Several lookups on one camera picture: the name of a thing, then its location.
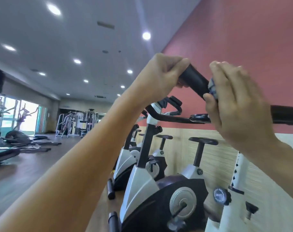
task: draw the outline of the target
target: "red wall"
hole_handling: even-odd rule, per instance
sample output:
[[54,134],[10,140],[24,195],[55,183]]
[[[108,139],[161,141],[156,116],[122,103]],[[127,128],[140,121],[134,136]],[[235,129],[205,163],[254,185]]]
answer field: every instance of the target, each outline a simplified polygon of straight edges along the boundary
[[[202,0],[163,51],[182,55],[207,79],[210,62],[242,65],[271,104],[293,106],[293,0]],[[171,95],[183,101],[182,116],[205,113],[189,88]],[[212,125],[161,122],[163,127],[214,129]],[[293,133],[293,126],[275,125]]]

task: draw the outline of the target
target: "wood panel wall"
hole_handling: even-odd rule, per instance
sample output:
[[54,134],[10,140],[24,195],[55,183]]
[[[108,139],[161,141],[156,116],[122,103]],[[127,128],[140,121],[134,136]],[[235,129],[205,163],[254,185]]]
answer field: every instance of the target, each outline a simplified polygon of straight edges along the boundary
[[[140,129],[142,133],[145,131],[145,127]],[[208,137],[219,141],[218,146],[205,145],[200,166],[209,191],[205,204],[220,215],[223,207],[214,202],[212,190],[217,186],[228,187],[230,184],[237,151],[214,130],[163,128],[161,134],[173,136],[172,140],[166,140],[164,146],[168,165],[166,175],[180,173],[188,164],[193,163],[198,143],[189,141],[190,137]],[[293,147],[293,135],[277,136]],[[142,136],[137,136],[137,143],[141,141]],[[159,148],[160,142],[160,138],[153,138],[150,154]],[[259,207],[259,211],[252,217],[250,230],[293,232],[293,199],[252,163],[248,169],[246,184],[246,200]]]

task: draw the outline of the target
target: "person's left hand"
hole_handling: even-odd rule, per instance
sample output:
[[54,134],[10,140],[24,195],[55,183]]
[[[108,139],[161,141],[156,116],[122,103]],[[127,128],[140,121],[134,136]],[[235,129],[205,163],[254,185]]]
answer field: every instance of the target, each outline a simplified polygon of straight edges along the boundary
[[173,87],[182,87],[179,76],[189,66],[188,58],[157,53],[129,87],[144,105],[165,98]]

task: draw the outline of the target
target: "hand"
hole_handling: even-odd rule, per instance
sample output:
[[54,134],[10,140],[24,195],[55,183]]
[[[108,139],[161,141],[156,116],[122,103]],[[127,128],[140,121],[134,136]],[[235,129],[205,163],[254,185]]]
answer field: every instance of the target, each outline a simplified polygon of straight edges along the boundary
[[190,61],[187,58],[157,53],[140,72],[130,89],[144,102],[145,106],[160,101],[176,85],[182,87],[178,78],[189,64]]
[[218,95],[204,94],[206,110],[222,137],[243,154],[277,144],[270,105],[260,88],[241,67],[212,62],[210,68]]

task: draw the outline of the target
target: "wall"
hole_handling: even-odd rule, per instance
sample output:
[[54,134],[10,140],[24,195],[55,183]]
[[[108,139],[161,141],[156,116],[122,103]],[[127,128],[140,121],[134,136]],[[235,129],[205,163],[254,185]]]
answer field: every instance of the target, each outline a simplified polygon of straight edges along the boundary
[[[293,106],[293,0],[202,0],[163,52],[190,58],[207,79],[211,78],[209,64],[214,60],[243,65],[271,104]],[[170,95],[183,101],[183,117],[206,112],[204,101],[190,88],[175,88]],[[144,131],[145,121],[139,125]],[[208,190],[230,184],[237,151],[211,124],[159,125],[162,134],[174,136],[164,148],[167,175],[180,173],[193,163],[197,143],[189,137],[209,137],[220,144],[206,145],[203,153],[201,167]],[[275,130],[280,140],[293,147],[293,126],[275,125]],[[154,138],[150,154],[159,145],[160,139]],[[250,231],[293,232],[293,199],[253,164],[246,183],[246,199],[259,207]],[[211,194],[205,204],[218,213],[222,210]]]
[[73,109],[79,111],[87,111],[88,109],[93,108],[98,113],[107,113],[111,106],[112,103],[107,102],[66,98],[62,98],[59,103],[59,108]]
[[57,100],[52,100],[48,97],[45,97],[44,95],[9,78],[6,78],[5,80],[2,93],[15,99],[26,100],[46,107],[49,113],[49,117],[47,118],[46,130],[55,130],[56,115],[58,110]]

